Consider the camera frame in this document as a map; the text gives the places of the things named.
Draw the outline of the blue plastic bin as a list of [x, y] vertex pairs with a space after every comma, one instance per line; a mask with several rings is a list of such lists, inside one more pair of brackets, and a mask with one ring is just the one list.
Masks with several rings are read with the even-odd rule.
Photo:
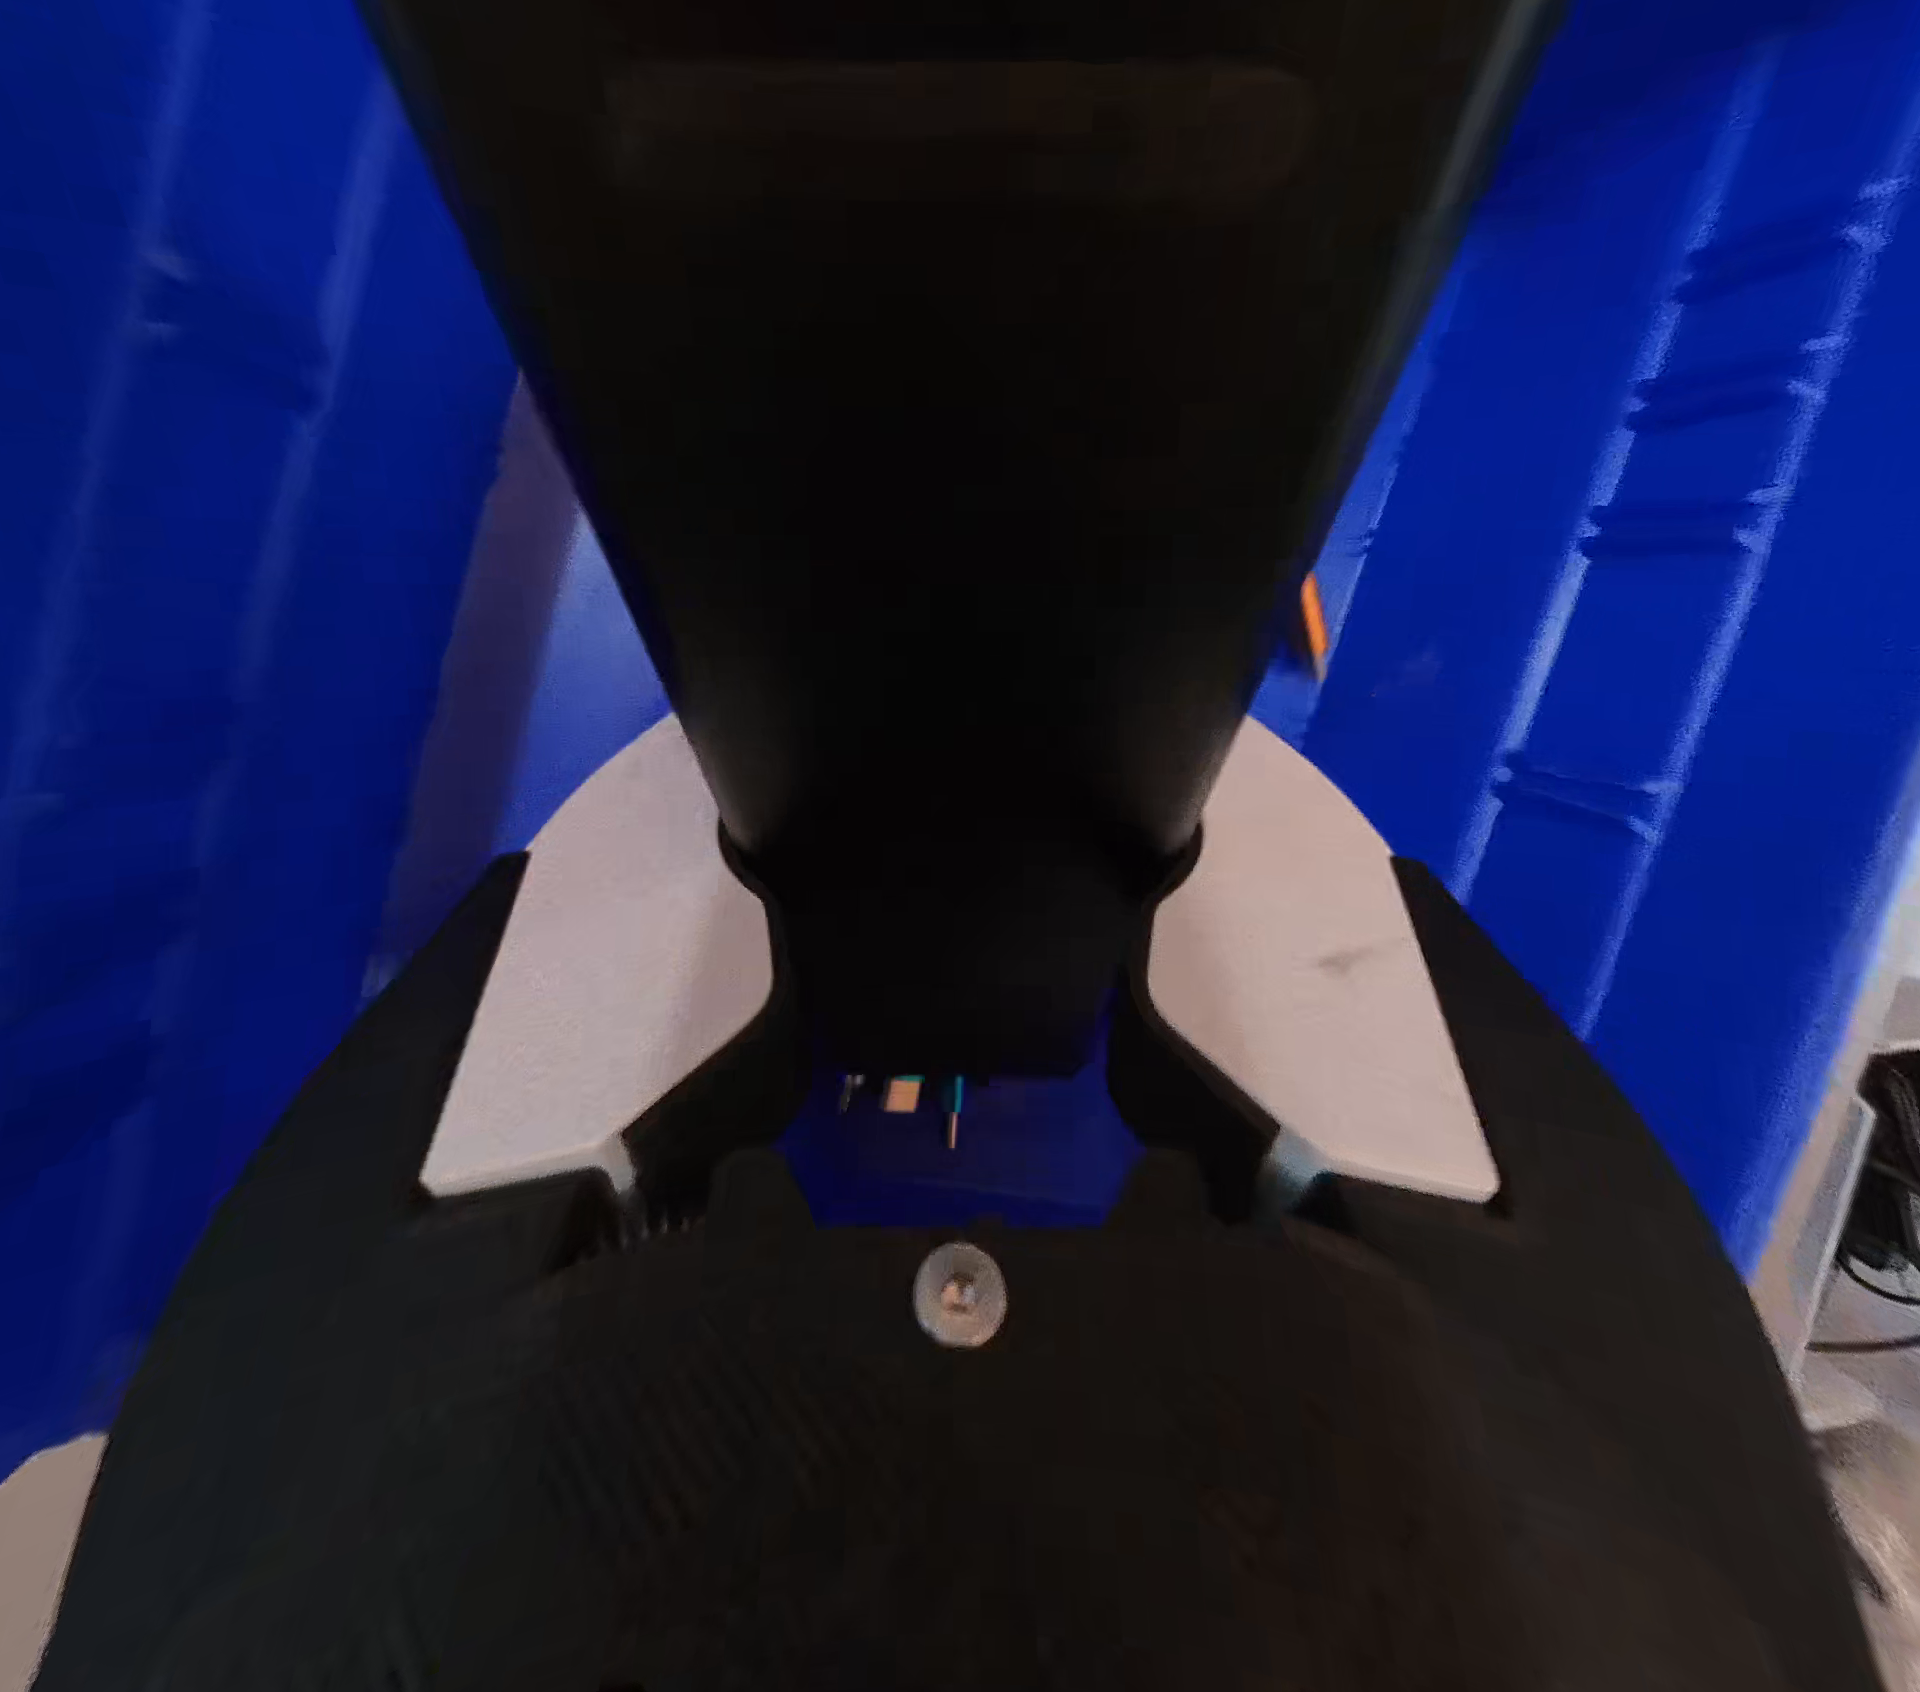
[[[5, 1477], [660, 714], [351, 0], [5, 0]], [[1259, 712], [1763, 1273], [1917, 850], [1917, 0], [1577, 0]]]

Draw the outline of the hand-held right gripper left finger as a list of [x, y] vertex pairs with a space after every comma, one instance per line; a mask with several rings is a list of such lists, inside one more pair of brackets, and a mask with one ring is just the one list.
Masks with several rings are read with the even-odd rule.
[[784, 924], [665, 717], [526, 850], [421, 1188], [471, 1201], [595, 1174], [625, 1201], [711, 1201], [806, 1089]]

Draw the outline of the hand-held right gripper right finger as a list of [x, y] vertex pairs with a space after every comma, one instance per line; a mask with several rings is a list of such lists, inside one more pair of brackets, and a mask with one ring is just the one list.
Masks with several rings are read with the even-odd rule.
[[1499, 1196], [1390, 847], [1255, 717], [1124, 965], [1111, 1095], [1210, 1204], [1303, 1204], [1325, 1183]]

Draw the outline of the black usb hub box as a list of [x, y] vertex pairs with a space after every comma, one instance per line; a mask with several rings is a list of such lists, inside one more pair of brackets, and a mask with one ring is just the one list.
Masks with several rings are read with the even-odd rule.
[[358, 0], [818, 1048], [1052, 1077], [1566, 0]]

